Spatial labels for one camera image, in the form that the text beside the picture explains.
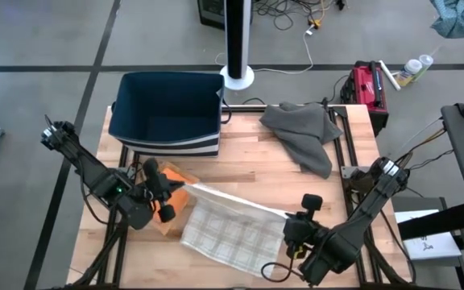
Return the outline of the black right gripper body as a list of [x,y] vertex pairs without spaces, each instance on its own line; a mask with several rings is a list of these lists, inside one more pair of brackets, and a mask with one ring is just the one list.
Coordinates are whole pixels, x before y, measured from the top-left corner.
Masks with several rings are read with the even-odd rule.
[[305,243],[315,245],[329,229],[319,222],[297,219],[293,222],[293,248],[295,252],[305,251]]

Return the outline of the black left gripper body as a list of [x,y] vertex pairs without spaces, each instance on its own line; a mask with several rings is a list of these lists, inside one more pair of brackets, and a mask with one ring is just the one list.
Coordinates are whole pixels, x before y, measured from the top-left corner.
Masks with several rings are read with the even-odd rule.
[[160,207],[164,205],[164,187],[159,177],[144,177],[143,185],[146,187],[151,201],[156,201]]

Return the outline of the tan waffle towel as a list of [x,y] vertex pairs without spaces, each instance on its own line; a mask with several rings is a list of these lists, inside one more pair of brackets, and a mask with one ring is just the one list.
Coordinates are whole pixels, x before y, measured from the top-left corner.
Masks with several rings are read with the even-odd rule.
[[[167,175],[168,179],[171,180],[180,180],[186,184],[195,184],[200,180],[194,176],[192,173],[185,171],[177,167],[175,164],[172,164],[168,161],[160,161],[159,169],[162,173]],[[185,207],[170,221],[163,223],[160,221],[158,213],[154,214],[153,219],[149,223],[150,227],[158,230],[162,235],[169,238],[179,238],[183,232],[183,229],[189,219],[190,213],[193,211],[193,206],[195,204],[194,199],[191,195],[185,191]]]

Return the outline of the orange towel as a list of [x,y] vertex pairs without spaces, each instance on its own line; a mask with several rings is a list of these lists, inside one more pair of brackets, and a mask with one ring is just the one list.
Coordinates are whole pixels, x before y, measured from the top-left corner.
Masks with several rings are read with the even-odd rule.
[[155,196],[153,221],[160,228],[169,228],[189,203],[189,194],[183,186],[198,182],[198,178],[175,164],[162,163],[151,182]]

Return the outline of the white towel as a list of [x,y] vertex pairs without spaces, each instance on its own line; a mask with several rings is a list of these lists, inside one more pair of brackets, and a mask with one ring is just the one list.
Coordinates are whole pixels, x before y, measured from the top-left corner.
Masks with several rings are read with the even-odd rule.
[[253,276],[271,276],[288,219],[273,209],[200,182],[184,190],[196,200],[180,243]]

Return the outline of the grey towel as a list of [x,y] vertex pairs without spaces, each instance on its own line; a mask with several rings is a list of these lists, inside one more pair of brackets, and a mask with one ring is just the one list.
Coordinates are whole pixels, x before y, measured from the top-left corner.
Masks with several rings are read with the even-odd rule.
[[332,162],[325,145],[338,139],[342,130],[329,119],[321,105],[299,106],[284,101],[277,106],[267,106],[259,122],[276,136],[301,169],[323,179],[329,178]]

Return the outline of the navy white striped fabric bin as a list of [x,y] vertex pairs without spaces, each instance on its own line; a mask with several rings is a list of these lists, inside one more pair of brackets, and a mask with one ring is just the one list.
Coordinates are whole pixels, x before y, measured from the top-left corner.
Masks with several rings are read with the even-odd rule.
[[216,156],[224,78],[203,72],[129,72],[111,106],[108,133],[150,156]]

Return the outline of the white printed sheet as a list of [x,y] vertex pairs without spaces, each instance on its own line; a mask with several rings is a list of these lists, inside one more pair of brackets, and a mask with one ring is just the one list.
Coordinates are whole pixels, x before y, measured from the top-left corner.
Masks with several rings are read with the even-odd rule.
[[[438,209],[396,212],[398,224],[413,218],[421,218],[437,213]],[[454,258],[462,255],[451,233],[432,234],[403,241],[405,250],[411,260]]]

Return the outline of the red black tool bag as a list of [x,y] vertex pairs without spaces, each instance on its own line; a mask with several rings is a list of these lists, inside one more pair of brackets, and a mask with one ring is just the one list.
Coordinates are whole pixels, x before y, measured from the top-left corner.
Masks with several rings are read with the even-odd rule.
[[340,90],[342,104],[367,107],[375,137],[389,119],[382,74],[380,62],[359,60]]

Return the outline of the white tube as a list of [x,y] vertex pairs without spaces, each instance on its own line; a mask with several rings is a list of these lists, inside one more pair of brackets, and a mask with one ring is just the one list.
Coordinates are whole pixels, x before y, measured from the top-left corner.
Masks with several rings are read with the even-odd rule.
[[396,79],[394,78],[394,75],[390,72],[387,65],[382,60],[379,60],[379,63],[380,63],[381,69],[383,70],[387,79],[390,81],[391,85],[394,87],[396,91],[400,91],[401,86],[397,83]]

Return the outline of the white black tower fan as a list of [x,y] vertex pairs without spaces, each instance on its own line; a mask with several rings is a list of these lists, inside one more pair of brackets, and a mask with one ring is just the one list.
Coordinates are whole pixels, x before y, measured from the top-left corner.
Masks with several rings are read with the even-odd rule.
[[224,0],[224,5],[226,65],[220,74],[227,89],[244,90],[255,79],[248,64],[252,0]]

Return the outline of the wipes canister yellow label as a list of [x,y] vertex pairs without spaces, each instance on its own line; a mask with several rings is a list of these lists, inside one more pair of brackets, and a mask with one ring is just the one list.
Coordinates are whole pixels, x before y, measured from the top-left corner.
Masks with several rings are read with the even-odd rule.
[[421,69],[422,63],[419,60],[409,60],[395,76],[396,83],[400,87],[405,87]]

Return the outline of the black equipment box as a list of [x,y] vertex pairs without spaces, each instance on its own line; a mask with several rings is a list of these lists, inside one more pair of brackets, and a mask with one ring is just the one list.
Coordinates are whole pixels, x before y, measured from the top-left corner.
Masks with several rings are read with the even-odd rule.
[[224,0],[197,0],[197,6],[202,25],[225,29]]

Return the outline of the wipes canister green label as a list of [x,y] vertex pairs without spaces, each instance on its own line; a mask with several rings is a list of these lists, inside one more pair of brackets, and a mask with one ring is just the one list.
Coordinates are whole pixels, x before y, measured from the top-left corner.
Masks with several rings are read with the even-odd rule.
[[418,60],[421,62],[422,67],[420,71],[412,78],[412,83],[417,82],[417,80],[430,68],[434,62],[434,59],[431,57],[431,55],[427,54],[420,55]]

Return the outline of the teal patterned cloth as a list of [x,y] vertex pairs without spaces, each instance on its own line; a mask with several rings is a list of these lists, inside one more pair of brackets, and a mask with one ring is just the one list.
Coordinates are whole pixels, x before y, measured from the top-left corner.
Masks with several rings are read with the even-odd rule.
[[464,38],[464,0],[429,0],[438,17],[431,28],[445,39]]

